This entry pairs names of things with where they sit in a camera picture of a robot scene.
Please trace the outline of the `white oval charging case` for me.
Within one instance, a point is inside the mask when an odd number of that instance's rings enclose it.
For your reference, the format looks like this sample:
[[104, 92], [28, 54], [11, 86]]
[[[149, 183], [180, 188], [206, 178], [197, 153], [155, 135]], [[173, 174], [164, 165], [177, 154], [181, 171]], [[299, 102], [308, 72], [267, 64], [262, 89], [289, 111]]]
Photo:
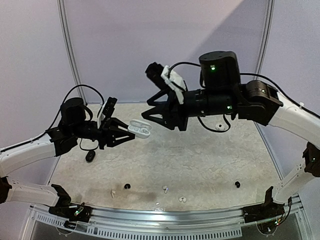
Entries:
[[[142, 129], [148, 130], [148, 133], [142, 132]], [[147, 139], [151, 135], [151, 129], [152, 126], [149, 123], [137, 119], [132, 119], [127, 128], [130, 133], [141, 139]]]

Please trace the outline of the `white square charging case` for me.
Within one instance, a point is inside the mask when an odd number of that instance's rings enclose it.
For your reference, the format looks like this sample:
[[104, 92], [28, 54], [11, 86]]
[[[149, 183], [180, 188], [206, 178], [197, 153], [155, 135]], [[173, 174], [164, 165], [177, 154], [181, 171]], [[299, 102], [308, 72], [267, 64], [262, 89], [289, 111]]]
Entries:
[[217, 124], [215, 125], [215, 129], [216, 129], [217, 131], [224, 131], [224, 130], [226, 129], [226, 126], [225, 126], [223, 123], [217, 123]]

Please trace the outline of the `white round earbud front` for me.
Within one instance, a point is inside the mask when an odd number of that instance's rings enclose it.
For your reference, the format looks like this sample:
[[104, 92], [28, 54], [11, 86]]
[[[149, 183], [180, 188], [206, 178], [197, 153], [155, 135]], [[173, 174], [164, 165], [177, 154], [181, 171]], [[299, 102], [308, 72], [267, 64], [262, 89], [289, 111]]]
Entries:
[[186, 203], [187, 202], [187, 198], [184, 197], [184, 196], [181, 196], [178, 200], [179, 200], [180, 203]]

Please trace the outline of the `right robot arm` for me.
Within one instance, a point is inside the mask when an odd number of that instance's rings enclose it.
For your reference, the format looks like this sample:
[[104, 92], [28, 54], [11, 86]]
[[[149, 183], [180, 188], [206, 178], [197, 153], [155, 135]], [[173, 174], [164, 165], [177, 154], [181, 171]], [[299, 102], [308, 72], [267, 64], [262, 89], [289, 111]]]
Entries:
[[230, 116], [286, 130], [306, 140], [305, 163], [277, 186], [270, 187], [258, 213], [269, 218], [303, 185], [320, 175], [320, 117], [291, 99], [269, 78], [260, 74], [241, 83], [237, 56], [232, 51], [212, 51], [199, 57], [200, 89], [188, 90], [173, 66], [153, 62], [145, 74], [159, 89], [147, 100], [146, 120], [169, 130], [187, 129], [189, 118]]

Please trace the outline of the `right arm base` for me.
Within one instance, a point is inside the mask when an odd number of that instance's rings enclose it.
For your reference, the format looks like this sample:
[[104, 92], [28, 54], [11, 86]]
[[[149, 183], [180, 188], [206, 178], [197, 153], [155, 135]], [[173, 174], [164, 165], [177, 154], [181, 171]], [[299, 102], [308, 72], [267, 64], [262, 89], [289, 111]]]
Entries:
[[273, 198], [263, 203], [249, 205], [241, 208], [245, 223], [273, 219], [285, 213], [285, 204], [276, 203]]

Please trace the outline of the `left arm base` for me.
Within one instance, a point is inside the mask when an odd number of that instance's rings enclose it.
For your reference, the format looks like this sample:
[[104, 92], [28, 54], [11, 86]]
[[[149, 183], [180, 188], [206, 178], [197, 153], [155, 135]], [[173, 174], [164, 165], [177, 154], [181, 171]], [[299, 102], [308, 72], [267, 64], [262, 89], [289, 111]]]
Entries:
[[55, 206], [50, 206], [48, 212], [52, 215], [66, 218], [70, 222], [88, 223], [92, 216], [93, 208], [85, 203], [75, 204], [66, 200], [59, 200]]

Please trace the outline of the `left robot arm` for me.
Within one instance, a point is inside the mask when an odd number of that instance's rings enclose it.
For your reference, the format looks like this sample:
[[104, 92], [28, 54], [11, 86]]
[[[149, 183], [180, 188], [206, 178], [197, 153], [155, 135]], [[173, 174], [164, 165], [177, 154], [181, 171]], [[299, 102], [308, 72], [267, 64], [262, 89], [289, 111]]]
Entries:
[[39, 139], [9, 146], [0, 151], [0, 202], [26, 202], [42, 204], [55, 209], [63, 216], [74, 213], [71, 197], [60, 186], [23, 183], [9, 177], [13, 171], [37, 161], [59, 157], [78, 144], [78, 139], [98, 143], [99, 149], [113, 148], [135, 139], [128, 125], [112, 117], [117, 99], [110, 97], [104, 105], [104, 118], [99, 121], [86, 119], [93, 116], [80, 97], [68, 99], [60, 106], [58, 126], [49, 129]]

